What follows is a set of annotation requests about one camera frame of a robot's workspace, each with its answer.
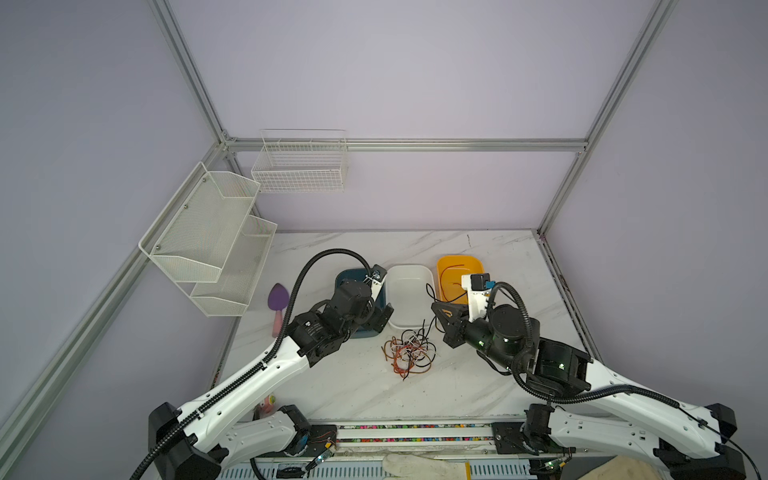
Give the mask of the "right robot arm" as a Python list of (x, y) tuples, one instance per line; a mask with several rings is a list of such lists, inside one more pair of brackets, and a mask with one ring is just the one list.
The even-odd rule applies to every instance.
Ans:
[(596, 450), (646, 462), (674, 479), (744, 479), (756, 466), (732, 439), (738, 426), (731, 408), (683, 403), (542, 337), (539, 321), (506, 282), (472, 274), (462, 288), (464, 302), (431, 305), (443, 340), (472, 347), (535, 398), (520, 429), (526, 451)]

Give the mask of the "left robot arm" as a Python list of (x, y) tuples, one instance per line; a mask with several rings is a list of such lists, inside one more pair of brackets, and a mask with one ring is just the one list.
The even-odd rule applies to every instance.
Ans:
[(278, 386), (337, 352), (361, 326), (383, 327), (393, 312), (391, 306), (376, 305), (386, 269), (365, 264), (363, 280), (342, 283), (331, 299), (294, 315), (305, 277), (331, 255), (362, 258), (344, 248), (314, 255), (294, 283), (280, 333), (267, 350), (198, 398), (180, 407), (164, 403), (151, 413), (148, 453), (132, 478), (154, 467), (163, 479), (216, 479), (229, 467), (265, 453), (305, 450), (311, 426), (296, 406), (250, 422), (244, 416)]

